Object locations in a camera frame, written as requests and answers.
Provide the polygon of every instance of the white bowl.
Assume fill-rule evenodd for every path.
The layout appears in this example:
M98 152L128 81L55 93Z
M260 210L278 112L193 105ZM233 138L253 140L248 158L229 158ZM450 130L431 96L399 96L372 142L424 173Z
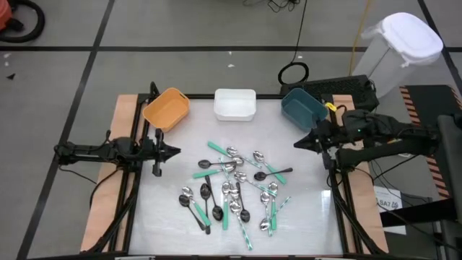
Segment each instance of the white bowl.
M255 90L215 91L214 112L220 121L251 121L256 111Z

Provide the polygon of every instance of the trash bin lid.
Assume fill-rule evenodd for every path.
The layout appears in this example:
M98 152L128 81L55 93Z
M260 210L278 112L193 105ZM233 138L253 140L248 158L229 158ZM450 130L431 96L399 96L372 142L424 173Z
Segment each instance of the trash bin lid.
M439 56L443 49L436 32L412 14L400 12L387 16L381 27L388 44L410 62Z

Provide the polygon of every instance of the white trash bin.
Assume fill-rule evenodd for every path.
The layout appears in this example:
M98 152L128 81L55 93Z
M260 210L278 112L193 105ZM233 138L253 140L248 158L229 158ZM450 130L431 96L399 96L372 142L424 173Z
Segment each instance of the white trash bin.
M375 83L378 98L398 86L418 66L435 62L443 49L440 37L407 13L387 16L361 36L373 40L353 75L367 75Z

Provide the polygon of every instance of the black spoon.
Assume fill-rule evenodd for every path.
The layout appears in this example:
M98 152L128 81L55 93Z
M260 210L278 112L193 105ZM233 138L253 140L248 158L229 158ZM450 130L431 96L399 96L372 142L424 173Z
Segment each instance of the black spoon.
M180 198L179 198L179 201L180 201L180 204L181 206L183 207L187 207L189 209L189 211L191 212L191 214L194 216L194 218L196 219L197 221L197 224L199 224L199 227L201 227L202 230L205 230L205 225L196 217L196 215L194 214L193 210L189 207L189 198L184 195L184 194L181 194L180 195Z
M212 199L214 200L214 208L212 209L212 215L214 215L214 219L218 221L222 221L223 219L223 209L220 206L217 206L217 203L215 203L215 197L214 197L214 192L212 191L212 185L210 184L210 177L207 175L205 176L205 181L207 182L207 185L210 188L210 194L212 195Z
M207 205L207 199L210 198L210 188L209 186L207 185L207 183L204 183L202 184L201 186L201 197L202 199L204 199L205 201L205 215L207 217L209 217L209 208L208 208L208 205ZM207 235L210 235L210 226L206 226L205 227L205 233Z
M292 168L287 168L285 170L280 170L279 172L274 172L274 173L257 172L255 173L253 178L256 179L257 181L264 181L268 175L276 174L276 173L291 173L293 170L294 169Z
M209 160L200 160L198 163L200 168L202 169L208 169L210 168L211 165L217 165L217 164L236 164L235 161L232 162L216 162L216 163L211 163Z
M240 192L240 183L237 182L236 186L239 191L240 204L243 206L243 210L240 212L240 219L242 219L243 222L247 223L250 221L250 212L244 209L243 194Z

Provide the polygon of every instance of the white table surface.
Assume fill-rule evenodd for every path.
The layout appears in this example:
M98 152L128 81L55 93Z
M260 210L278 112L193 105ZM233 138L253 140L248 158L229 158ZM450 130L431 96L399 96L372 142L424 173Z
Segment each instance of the white table surface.
M326 185L327 172L320 155L293 144L306 133L291 124L282 114L280 100L258 100L257 113L251 122L224 122L215 118L213 100L191 100L189 114L170 132L165 143L181 148L181 153L161 164L162 177L151 174L152 161L145 162L139 187L136 214L131 233L130 254L147 255L340 255L342 254L331 191ZM154 128L149 136L154 138ZM213 141L220 147L233 146L246 157L258 150L277 170L288 167L287 184L275 177L259 182L279 185L276 204L292 200L277 215L277 230L269 237L259 229L265 217L260 190L242 183L244 206L250 212L245 228L253 244L249 251L235 215L230 213L228 230L212 217L213 201L208 201L212 233L201 231L188 209L178 202L181 188L193 189L194 199L205 210L199 189L204 178L192 179L200 172L197 162L217 162L220 154L207 147ZM253 180L258 168L248 162L240 168ZM217 204L222 206L221 185L224 173L211 176Z

